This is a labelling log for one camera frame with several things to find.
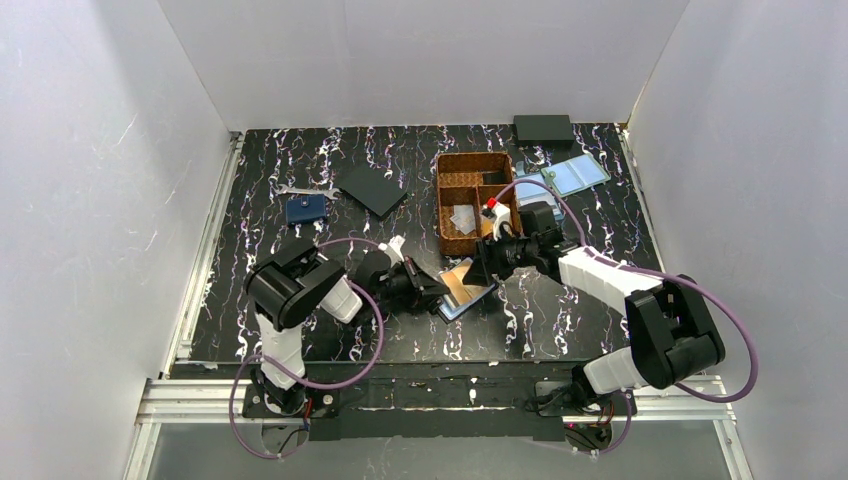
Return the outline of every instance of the metal wrench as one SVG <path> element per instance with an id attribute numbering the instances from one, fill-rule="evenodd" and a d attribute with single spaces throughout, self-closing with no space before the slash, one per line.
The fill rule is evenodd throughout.
<path id="1" fill-rule="evenodd" d="M 324 195 L 329 200 L 338 200 L 338 194 L 341 190 L 331 188 L 329 190 L 313 190 L 309 188 L 295 188 L 288 185 L 280 185 L 277 187 L 277 195 L 284 193 L 297 193 L 302 195 Z"/>

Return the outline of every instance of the white side panel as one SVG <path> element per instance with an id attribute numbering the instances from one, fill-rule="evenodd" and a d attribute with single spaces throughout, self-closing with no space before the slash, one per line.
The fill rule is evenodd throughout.
<path id="1" fill-rule="evenodd" d="M 228 145 L 155 0 L 0 2 L 0 478 L 121 477 Z"/>
<path id="2" fill-rule="evenodd" d="M 626 121 L 688 0 L 160 0 L 231 130 Z"/>
<path id="3" fill-rule="evenodd" d="M 760 376 L 736 402 L 758 479 L 848 478 L 848 4 L 693 1 L 631 122 L 669 271 L 728 303 Z M 748 375 L 739 334 L 727 390 Z"/>

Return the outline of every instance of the blue card holder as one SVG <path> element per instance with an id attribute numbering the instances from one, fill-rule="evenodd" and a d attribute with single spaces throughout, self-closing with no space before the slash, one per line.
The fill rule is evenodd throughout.
<path id="1" fill-rule="evenodd" d="M 286 201 L 286 223 L 312 223 L 327 218 L 327 197 L 324 195 L 301 195 Z"/>

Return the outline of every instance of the purple cable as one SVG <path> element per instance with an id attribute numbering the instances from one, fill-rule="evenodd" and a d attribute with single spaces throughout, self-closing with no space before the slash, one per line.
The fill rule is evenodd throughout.
<path id="1" fill-rule="evenodd" d="M 350 288 L 352 288 L 354 291 L 356 291 L 356 293 L 362 295 L 365 298 L 365 300 L 368 301 L 368 303 L 371 305 L 371 308 L 374 309 L 374 315 L 377 317 L 377 349 L 374 352 L 374 356 L 371 357 L 371 360 L 368 361 L 368 363 L 365 365 L 365 368 L 363 368 L 359 373 L 357 373 L 356 375 L 350 377 L 349 379 L 347 379 L 343 382 L 339 382 L 339 383 L 315 383 L 315 382 L 306 380 L 305 378 L 301 378 L 301 377 L 295 375 L 294 373 L 292 373 L 289 369 L 284 367 L 277 360 L 275 360 L 271 357 L 266 357 L 264 355 L 254 354 L 254 355 L 250 355 L 247 358 L 245 358 L 244 361 L 241 362 L 241 365 L 239 366 L 238 372 L 236 372 L 235 380 L 233 380 L 233 388 L 232 388 L 232 390 L 230 390 L 230 402 L 229 402 L 229 412 L 228 412 L 228 414 L 229 414 L 229 418 L 230 418 L 230 428 L 233 429 L 233 434 L 236 436 L 236 440 L 238 440 L 238 442 L 241 444 L 241 446 L 244 447 L 244 449 L 247 450 L 250 454 L 257 456 L 259 458 L 264 458 L 264 459 L 267 459 L 267 460 L 274 460 L 276 458 L 288 457 L 289 455 L 293 454 L 294 452 L 296 452 L 300 448 L 300 445 L 298 445 L 294 450 L 287 452 L 287 453 L 281 453 L 281 454 L 262 453 L 262 452 L 259 452 L 257 450 L 254 450 L 250 445 L 248 445 L 247 442 L 244 440 L 244 438 L 242 438 L 241 434 L 239 433 L 238 428 L 236 428 L 235 414 L 233 412 L 233 406 L 234 406 L 235 398 L 236 398 L 236 390 L 238 389 L 238 382 L 239 382 L 239 379 L 241 378 L 242 374 L 244 373 L 244 369 L 247 368 L 247 366 L 250 363 L 257 361 L 257 360 L 265 360 L 268 363 L 270 363 L 271 365 L 273 365 L 275 368 L 280 370 L 281 372 L 283 372 L 286 375 L 288 375 L 289 377 L 291 377 L 292 380 L 296 381 L 297 383 L 299 383 L 301 385 L 305 385 L 305 386 L 310 387 L 310 388 L 314 388 L 316 390 L 335 390 L 335 389 L 338 389 L 338 388 L 349 387 L 349 386 L 353 385 L 354 383 L 356 383 L 357 381 L 359 381 L 359 379 L 364 377 L 366 374 L 368 374 L 368 372 L 371 371 L 371 369 L 374 367 L 374 364 L 377 363 L 377 359 L 380 357 L 380 353 L 383 351 L 383 334 L 384 334 L 384 331 L 383 331 L 383 315 L 380 314 L 380 308 L 377 306 L 377 302 L 374 300 L 374 298 L 371 295 L 368 294 L 368 292 L 366 292 L 363 288 L 361 288 L 359 285 L 356 285 L 355 283 L 351 282 L 350 280 L 348 280 L 347 283 L 348 283 L 348 285 L 350 285 Z"/>
<path id="2" fill-rule="evenodd" d="M 621 432 L 621 435 L 619 435 L 618 438 L 616 438 L 615 441 L 610 444 L 609 447 L 603 450 L 599 450 L 598 453 L 609 453 L 618 448 L 618 446 L 621 445 L 621 442 L 624 441 L 624 437 L 627 436 L 627 432 L 630 431 L 630 422 L 633 421 L 633 407 L 630 406 L 630 399 L 627 398 L 626 393 L 619 392 L 619 395 L 621 395 L 621 398 L 624 399 L 624 405 L 627 406 L 627 419 L 624 421 L 624 430 Z"/>
<path id="3" fill-rule="evenodd" d="M 500 201 L 500 198 L 503 197 L 504 194 L 506 194 L 506 192 L 508 192 L 511 188 L 515 188 L 515 186 L 519 183 L 532 183 L 533 185 L 537 185 L 539 187 L 542 187 L 548 193 L 553 195 L 553 197 L 559 203 L 560 208 L 563 211 L 565 211 L 565 213 L 567 213 L 569 217 L 571 217 L 572 221 L 574 221 L 575 226 L 577 227 L 577 232 L 580 234 L 580 245 L 582 245 L 584 247 L 587 246 L 587 244 L 586 244 L 586 233 L 583 231 L 583 227 L 580 225 L 580 222 L 577 221 L 577 216 L 574 215 L 574 212 L 571 211 L 571 208 L 568 207 L 568 204 L 565 203 L 565 200 L 563 200 L 562 197 L 557 195 L 556 192 L 551 190 L 544 183 L 537 182 L 536 180 L 530 180 L 530 179 L 527 179 L 527 178 L 519 178 L 518 180 L 514 180 L 512 183 L 510 183 L 509 185 L 504 187 L 503 190 L 498 192 L 498 194 L 495 196 L 495 200 Z M 589 251 L 587 253 L 592 255 L 593 258 L 596 261 L 601 262 L 601 263 L 606 264 L 606 265 L 614 266 L 614 267 L 616 267 L 620 270 L 624 270 L 626 272 L 638 273 L 638 274 L 641 274 L 641 275 L 649 275 L 649 276 L 652 276 L 652 277 L 658 277 L 658 278 L 662 278 L 663 280 L 668 280 L 668 281 L 677 283 L 679 285 L 689 287 L 692 290 L 695 290 L 696 292 L 701 294 L 704 298 L 706 298 L 710 302 L 712 302 L 713 305 L 718 307 L 719 310 L 721 310 L 725 315 L 727 315 L 727 318 L 730 319 L 730 321 L 733 323 L 733 325 L 736 326 L 736 329 L 739 330 L 739 334 L 742 336 L 742 340 L 745 341 L 745 347 L 748 349 L 748 358 L 751 361 L 751 370 L 748 373 L 748 381 L 745 383 L 745 385 L 742 387 L 741 390 L 739 390 L 738 392 L 736 392 L 732 395 L 727 395 L 725 397 L 717 397 L 717 396 L 714 396 L 714 395 L 707 395 L 705 393 L 698 392 L 696 390 L 693 390 L 693 389 L 687 387 L 686 385 L 682 385 L 682 384 L 679 384 L 679 383 L 676 384 L 676 386 L 678 388 L 680 388 L 681 390 L 683 390 L 684 392 L 692 395 L 693 397 L 700 398 L 701 400 L 706 400 L 708 402 L 713 402 L 713 403 L 735 402 L 737 400 L 741 400 L 741 399 L 745 398 L 749 393 L 751 393 L 751 390 L 754 388 L 754 385 L 757 383 L 757 377 L 759 376 L 759 373 L 760 373 L 759 356 L 757 355 L 757 349 L 754 347 L 754 340 L 753 340 L 753 338 L 751 338 L 751 333 L 748 331 L 748 328 L 745 327 L 745 325 L 742 323 L 742 320 L 740 320 L 739 317 L 737 317 L 736 314 L 733 313 L 733 311 L 730 309 L 730 307 L 727 304 L 725 304 L 724 302 L 719 300 L 715 295 L 710 293 L 704 287 L 698 285 L 695 282 L 691 282 L 689 280 L 686 280 L 685 278 L 676 277 L 674 275 L 670 275 L 670 274 L 665 273 L 665 272 L 659 272 L 659 271 L 650 270 L 650 269 L 647 269 L 647 268 L 639 268 L 639 267 L 631 267 L 630 265 L 622 265 L 622 264 L 619 264 L 619 263 L 615 262 L 614 260 L 608 259 L 606 257 L 595 256 L 594 254 L 591 253 L 591 251 Z"/>

